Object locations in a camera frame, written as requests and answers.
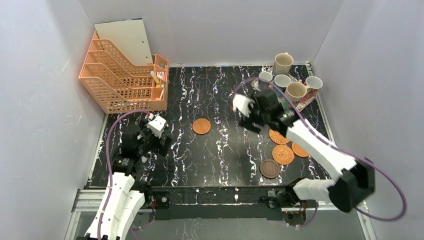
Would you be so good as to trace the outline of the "woven rattan coaster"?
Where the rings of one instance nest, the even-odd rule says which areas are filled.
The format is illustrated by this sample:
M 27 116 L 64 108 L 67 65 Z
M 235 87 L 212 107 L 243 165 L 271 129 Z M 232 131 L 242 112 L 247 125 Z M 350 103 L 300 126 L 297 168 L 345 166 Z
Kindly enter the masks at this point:
M 272 158 L 280 165 L 289 165 L 294 159 L 293 150 L 286 144 L 277 145 L 272 150 Z
M 273 129 L 268 131 L 268 136 L 277 145 L 286 145 L 290 142 L 289 139 L 285 138 L 282 134 Z

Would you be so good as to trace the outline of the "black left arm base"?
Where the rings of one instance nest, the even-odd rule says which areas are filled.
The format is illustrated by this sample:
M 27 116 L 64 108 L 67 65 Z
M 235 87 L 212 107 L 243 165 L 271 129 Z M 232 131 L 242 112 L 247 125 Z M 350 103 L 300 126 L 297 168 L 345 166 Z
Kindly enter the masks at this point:
M 143 194 L 144 203 L 138 210 L 142 213 L 156 214 L 156 210 L 168 210 L 171 205 L 171 194 L 164 188 L 153 187 L 150 182 L 136 181 L 131 190 Z

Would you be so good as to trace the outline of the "dark wooden coaster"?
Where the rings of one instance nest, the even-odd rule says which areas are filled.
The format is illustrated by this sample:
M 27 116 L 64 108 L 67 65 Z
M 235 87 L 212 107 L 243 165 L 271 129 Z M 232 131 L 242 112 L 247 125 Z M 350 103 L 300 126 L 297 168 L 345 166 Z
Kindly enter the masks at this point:
M 265 159 L 259 165 L 259 171 L 267 179 L 275 179 L 281 171 L 281 166 L 273 159 Z

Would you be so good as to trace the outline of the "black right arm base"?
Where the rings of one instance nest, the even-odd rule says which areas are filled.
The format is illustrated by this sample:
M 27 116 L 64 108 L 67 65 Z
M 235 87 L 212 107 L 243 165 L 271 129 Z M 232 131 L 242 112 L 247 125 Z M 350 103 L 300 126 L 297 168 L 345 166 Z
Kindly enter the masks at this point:
M 307 200 L 301 200 L 295 193 L 294 187 L 301 179 L 297 179 L 281 189 L 269 190 L 266 196 L 261 196 L 256 202 L 265 204 L 270 209 L 281 209 L 284 207 L 299 207 L 299 210 L 284 210 L 283 220 L 287 227 L 300 229 L 309 225 L 316 217 L 319 203 L 315 202 L 314 212 L 309 220 L 306 220 Z

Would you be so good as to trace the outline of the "light wooden coaster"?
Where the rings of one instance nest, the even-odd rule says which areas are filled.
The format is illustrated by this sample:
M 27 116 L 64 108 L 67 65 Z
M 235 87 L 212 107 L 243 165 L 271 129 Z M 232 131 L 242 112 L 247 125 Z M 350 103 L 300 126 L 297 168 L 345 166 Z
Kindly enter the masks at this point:
M 198 135 L 205 135 L 211 129 L 211 123 L 206 118 L 198 118 L 193 122 L 192 129 Z
M 296 143 L 291 144 L 291 149 L 295 155 L 297 155 L 300 158 L 307 158 L 309 156 L 309 153 L 306 152 L 302 147 L 300 147 Z

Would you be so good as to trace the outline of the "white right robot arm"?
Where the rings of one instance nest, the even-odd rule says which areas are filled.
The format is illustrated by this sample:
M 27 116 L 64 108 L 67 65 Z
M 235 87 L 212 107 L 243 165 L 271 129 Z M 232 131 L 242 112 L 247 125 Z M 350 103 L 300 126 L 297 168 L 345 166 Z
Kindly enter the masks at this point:
M 242 115 L 239 126 L 255 133 L 269 126 L 304 149 L 330 175 L 328 180 L 299 178 L 292 181 L 285 187 L 285 200 L 292 203 L 323 201 L 349 213 L 374 193 L 374 169 L 336 150 L 295 109 L 284 109 L 273 90 L 256 92 L 251 97 L 236 93 L 232 109 Z

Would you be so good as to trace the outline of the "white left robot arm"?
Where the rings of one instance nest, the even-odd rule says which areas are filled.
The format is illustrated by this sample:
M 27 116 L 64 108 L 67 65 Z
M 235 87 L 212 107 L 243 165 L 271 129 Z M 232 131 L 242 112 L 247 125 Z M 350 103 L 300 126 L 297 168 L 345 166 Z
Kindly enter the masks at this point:
M 151 114 L 124 132 L 121 146 L 109 157 L 111 174 L 98 211 L 81 240 L 124 240 L 142 207 L 155 212 L 157 199 L 151 186 L 136 175 L 136 166 L 151 155 L 166 156 L 172 137 L 169 124 Z

